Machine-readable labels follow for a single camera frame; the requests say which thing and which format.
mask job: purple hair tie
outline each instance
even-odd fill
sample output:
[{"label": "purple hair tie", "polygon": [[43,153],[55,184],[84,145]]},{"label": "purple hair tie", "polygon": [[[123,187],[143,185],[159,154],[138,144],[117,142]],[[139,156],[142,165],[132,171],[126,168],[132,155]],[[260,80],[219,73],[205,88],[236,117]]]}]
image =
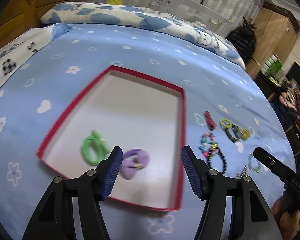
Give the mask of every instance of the purple hair tie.
[{"label": "purple hair tie", "polygon": [[149,163],[149,154],[142,149],[132,149],[124,153],[120,174],[125,179],[132,179],[137,170],[145,168]]}]

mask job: green hair tie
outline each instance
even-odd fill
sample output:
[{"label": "green hair tie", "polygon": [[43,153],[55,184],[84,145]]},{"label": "green hair tie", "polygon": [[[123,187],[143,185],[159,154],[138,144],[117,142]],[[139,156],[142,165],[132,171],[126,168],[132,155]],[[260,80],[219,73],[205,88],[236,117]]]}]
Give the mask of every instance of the green hair tie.
[{"label": "green hair tie", "polygon": [[82,142],[81,153],[89,165],[97,166],[102,160],[106,159],[106,155],[110,153],[110,149],[101,134],[92,130],[91,135],[86,137]]}]

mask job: blue gripper pad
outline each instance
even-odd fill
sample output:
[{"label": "blue gripper pad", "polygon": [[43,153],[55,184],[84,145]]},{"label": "blue gripper pad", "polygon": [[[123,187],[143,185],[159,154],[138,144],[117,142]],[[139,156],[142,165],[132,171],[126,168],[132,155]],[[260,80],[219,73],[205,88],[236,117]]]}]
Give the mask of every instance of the blue gripper pad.
[{"label": "blue gripper pad", "polygon": [[182,148],[181,159],[194,194],[203,200],[204,194],[208,190],[207,176],[205,173],[209,168],[203,160],[195,157],[190,146],[184,146]]},{"label": "blue gripper pad", "polygon": [[119,169],[122,164],[123,153],[122,149],[118,146],[114,147],[108,159],[102,161],[109,166],[106,174],[102,180],[101,198],[105,200],[111,194],[114,182],[117,178]]}]

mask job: black puffer jacket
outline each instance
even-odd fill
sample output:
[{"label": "black puffer jacket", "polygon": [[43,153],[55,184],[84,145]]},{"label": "black puffer jacket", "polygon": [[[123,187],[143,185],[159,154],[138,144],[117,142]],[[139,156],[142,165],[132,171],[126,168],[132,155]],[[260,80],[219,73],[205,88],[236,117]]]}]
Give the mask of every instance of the black puffer jacket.
[{"label": "black puffer jacket", "polygon": [[256,36],[253,29],[253,25],[244,21],[242,26],[230,32],[226,38],[237,49],[245,64],[249,62],[256,48]]}]

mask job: yellow ring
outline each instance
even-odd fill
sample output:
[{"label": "yellow ring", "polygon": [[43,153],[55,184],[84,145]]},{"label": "yellow ring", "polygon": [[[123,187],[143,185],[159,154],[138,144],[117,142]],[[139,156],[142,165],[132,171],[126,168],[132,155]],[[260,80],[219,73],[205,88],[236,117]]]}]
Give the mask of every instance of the yellow ring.
[{"label": "yellow ring", "polygon": [[220,119],[219,123],[224,128],[231,128],[232,127],[232,123],[228,119],[225,119],[225,118]]}]

